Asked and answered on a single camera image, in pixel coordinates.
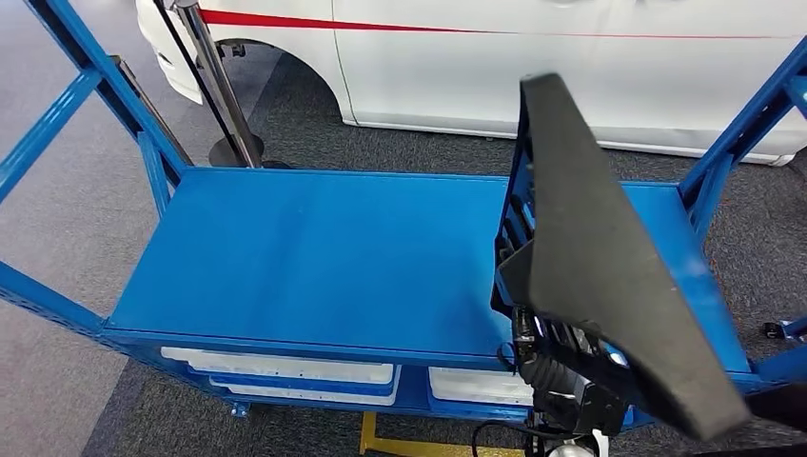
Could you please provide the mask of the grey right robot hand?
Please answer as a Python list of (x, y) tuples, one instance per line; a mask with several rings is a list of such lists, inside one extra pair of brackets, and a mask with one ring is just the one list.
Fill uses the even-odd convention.
[(610, 358), (603, 341), (525, 306), (512, 308), (511, 328), (515, 370), (535, 389), (548, 389), (570, 373), (602, 385), (629, 374)]

